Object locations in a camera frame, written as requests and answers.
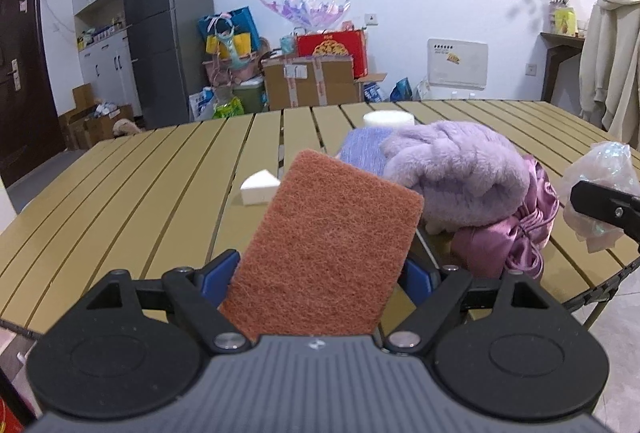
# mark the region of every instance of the slatted table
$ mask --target slatted table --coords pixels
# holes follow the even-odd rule
[[[486,124],[539,159],[554,183],[591,144],[607,138],[546,103],[434,101],[293,108],[101,142],[0,235],[2,319],[44,332],[111,269],[159,277],[179,265],[201,267],[228,248],[244,250],[265,206],[242,206],[242,181],[261,169],[286,172],[305,148],[336,155],[363,115],[381,109],[407,110],[421,123]],[[640,169],[640,153],[633,161]],[[446,256],[445,240],[430,246]],[[542,285],[571,310],[607,301],[638,266],[631,239],[588,254],[562,215],[543,256]],[[396,290],[383,330],[411,310]]]

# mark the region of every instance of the door handle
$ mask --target door handle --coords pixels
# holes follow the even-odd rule
[[[22,88],[22,86],[20,85],[20,71],[18,70],[18,60],[17,59],[12,59],[11,60],[11,75],[14,77],[14,89],[17,92],[18,90],[20,90]]]

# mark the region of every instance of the red object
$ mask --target red object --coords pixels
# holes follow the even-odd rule
[[[367,43],[363,29],[307,34],[298,36],[297,40],[300,57],[350,55],[353,57],[353,76],[356,79],[369,73]]]
[[[220,312],[251,339],[372,333],[423,208],[415,191],[303,150],[242,253]]]
[[[4,433],[20,433],[23,431],[22,425],[2,399],[0,399],[0,431]]]

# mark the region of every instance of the white foam block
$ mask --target white foam block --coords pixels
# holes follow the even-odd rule
[[[375,110],[365,114],[363,117],[364,125],[385,126],[387,128],[399,128],[401,126],[414,125],[415,117],[409,112],[401,110]]]
[[[252,206],[254,204],[268,204],[276,194],[280,181],[263,169],[242,182],[240,195],[242,204]]]

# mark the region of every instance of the refrigerator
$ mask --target refrigerator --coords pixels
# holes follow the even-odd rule
[[[189,95],[207,85],[198,19],[213,0],[124,0],[136,89],[148,129],[187,123]]]

